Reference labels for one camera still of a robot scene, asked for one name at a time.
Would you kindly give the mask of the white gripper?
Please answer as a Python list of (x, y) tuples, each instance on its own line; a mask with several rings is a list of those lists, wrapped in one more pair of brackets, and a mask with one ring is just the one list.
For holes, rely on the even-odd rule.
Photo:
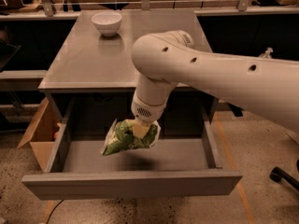
[[(177, 86), (176, 82), (155, 80), (140, 75), (135, 88), (131, 105), (132, 112), (139, 122), (152, 123), (163, 114), (171, 91)], [(133, 135), (144, 138), (150, 127), (133, 124)]]

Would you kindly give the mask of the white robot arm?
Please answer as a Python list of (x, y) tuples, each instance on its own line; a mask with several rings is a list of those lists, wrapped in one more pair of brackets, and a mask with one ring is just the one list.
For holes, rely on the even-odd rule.
[(191, 44), (183, 31), (143, 35), (133, 44), (140, 76), (132, 112), (139, 121), (159, 119), (182, 83), (299, 132), (299, 63), (209, 53)]

